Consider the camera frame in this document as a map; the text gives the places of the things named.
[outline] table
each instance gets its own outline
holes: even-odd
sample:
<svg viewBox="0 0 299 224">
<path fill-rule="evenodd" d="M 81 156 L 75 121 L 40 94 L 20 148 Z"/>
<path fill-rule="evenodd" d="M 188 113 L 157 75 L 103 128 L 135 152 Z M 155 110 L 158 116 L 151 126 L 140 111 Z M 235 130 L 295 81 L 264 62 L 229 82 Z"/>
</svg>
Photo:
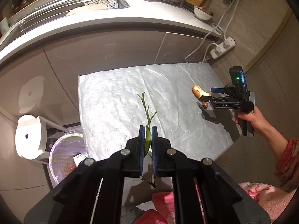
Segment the table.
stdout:
<svg viewBox="0 0 299 224">
<path fill-rule="evenodd" d="M 204 91 L 223 87 L 209 64 L 164 64 L 120 68 L 82 75 L 78 79 L 80 120 L 86 148 L 95 160 L 109 158 L 138 136 L 146 125 L 145 110 L 137 94 L 145 92 L 150 115 L 158 135 L 168 138 L 173 148 L 187 157 L 217 159 L 235 142 L 239 131 L 229 110 L 203 110 L 192 93 L 198 85 Z M 144 171 L 151 163 L 147 156 Z M 171 188 L 162 179 L 153 190 L 140 179 L 126 179 L 123 204 L 141 203 L 154 191 Z"/>
</svg>

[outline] silver screw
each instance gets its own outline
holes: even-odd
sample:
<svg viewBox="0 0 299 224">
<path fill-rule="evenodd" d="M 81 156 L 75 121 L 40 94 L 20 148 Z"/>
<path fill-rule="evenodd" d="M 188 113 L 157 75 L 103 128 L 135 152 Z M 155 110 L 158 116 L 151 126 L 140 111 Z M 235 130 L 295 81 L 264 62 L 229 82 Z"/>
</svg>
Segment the silver screw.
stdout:
<svg viewBox="0 0 299 224">
<path fill-rule="evenodd" d="M 85 159 L 84 164 L 87 165 L 87 166 L 90 166 L 94 162 L 95 162 L 95 160 L 93 160 L 92 158 L 87 158 L 87 159 Z"/>
<path fill-rule="evenodd" d="M 126 156 L 126 155 L 129 155 L 130 154 L 130 150 L 129 149 L 123 149 L 123 150 L 121 150 L 121 155 L 124 155 L 124 156 Z"/>
<path fill-rule="evenodd" d="M 210 158 L 205 158 L 202 162 L 206 166 L 210 166 L 213 163 L 213 161 Z"/>
<path fill-rule="evenodd" d="M 173 148 L 169 148 L 166 152 L 167 152 L 168 155 L 174 155 L 174 154 L 176 154 L 176 150 L 173 149 Z"/>
</svg>

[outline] forearm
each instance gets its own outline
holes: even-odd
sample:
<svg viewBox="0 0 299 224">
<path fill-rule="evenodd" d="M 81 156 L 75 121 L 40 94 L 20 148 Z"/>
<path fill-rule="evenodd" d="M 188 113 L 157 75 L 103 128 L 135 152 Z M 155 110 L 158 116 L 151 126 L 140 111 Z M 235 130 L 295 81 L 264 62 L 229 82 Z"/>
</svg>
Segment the forearm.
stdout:
<svg viewBox="0 0 299 224">
<path fill-rule="evenodd" d="M 288 145 L 288 141 L 269 123 L 262 130 L 261 135 L 268 142 L 276 161 L 279 161 Z"/>
</svg>

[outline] power strip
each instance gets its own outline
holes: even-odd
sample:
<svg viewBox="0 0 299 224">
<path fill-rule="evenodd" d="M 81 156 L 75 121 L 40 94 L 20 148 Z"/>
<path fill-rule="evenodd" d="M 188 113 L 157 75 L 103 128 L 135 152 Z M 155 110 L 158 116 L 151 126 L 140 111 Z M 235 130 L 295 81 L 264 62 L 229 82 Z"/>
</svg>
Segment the power strip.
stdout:
<svg viewBox="0 0 299 224">
<path fill-rule="evenodd" d="M 231 38 L 228 37 L 224 40 L 221 44 L 219 44 L 215 49 L 211 50 L 211 56 L 213 59 L 219 58 L 232 50 L 236 46 L 236 42 Z"/>
</svg>

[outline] kitchen sink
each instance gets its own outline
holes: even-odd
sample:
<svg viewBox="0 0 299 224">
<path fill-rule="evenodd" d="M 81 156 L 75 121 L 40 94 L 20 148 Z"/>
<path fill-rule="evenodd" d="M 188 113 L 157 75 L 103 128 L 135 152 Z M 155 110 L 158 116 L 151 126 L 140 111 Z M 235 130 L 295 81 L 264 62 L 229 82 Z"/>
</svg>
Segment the kitchen sink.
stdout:
<svg viewBox="0 0 299 224">
<path fill-rule="evenodd" d="M 18 22 L 17 26 L 9 33 L 0 45 L 0 51 L 21 35 L 46 24 L 55 19 L 64 17 L 72 9 L 82 6 L 104 3 L 111 9 L 123 9 L 129 7 L 125 0 L 57 0 L 46 4 L 29 14 Z"/>
</svg>

